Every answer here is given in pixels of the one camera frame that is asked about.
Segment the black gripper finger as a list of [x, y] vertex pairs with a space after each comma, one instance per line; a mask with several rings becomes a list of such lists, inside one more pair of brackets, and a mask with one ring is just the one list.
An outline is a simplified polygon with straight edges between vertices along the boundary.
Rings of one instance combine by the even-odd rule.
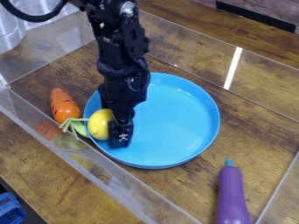
[[100, 95], [100, 104], [101, 104], [101, 108], [102, 109], [109, 109], [109, 105], [108, 105], [108, 91], [104, 87], [104, 84], [100, 84], [97, 86], [97, 92]]
[[133, 123], [118, 125], [114, 121], [108, 122], [108, 146], [112, 149], [125, 148], [130, 144], [133, 135]]

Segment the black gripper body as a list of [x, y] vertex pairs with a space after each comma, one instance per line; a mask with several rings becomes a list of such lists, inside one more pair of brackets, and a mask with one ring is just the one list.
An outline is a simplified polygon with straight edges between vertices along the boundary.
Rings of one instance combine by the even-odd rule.
[[132, 120], [134, 106], [145, 101], [150, 74], [144, 58], [114, 69], [104, 62], [97, 62], [97, 70], [104, 76], [108, 105], [117, 124]]

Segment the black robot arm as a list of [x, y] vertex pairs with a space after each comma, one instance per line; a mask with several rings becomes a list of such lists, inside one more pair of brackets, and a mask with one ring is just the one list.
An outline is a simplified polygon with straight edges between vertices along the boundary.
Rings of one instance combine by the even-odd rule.
[[145, 101], [150, 80], [144, 55], [149, 38], [138, 22], [136, 0], [69, 0], [86, 13], [97, 41], [101, 107], [112, 111], [108, 146], [126, 147], [133, 135], [134, 106]]

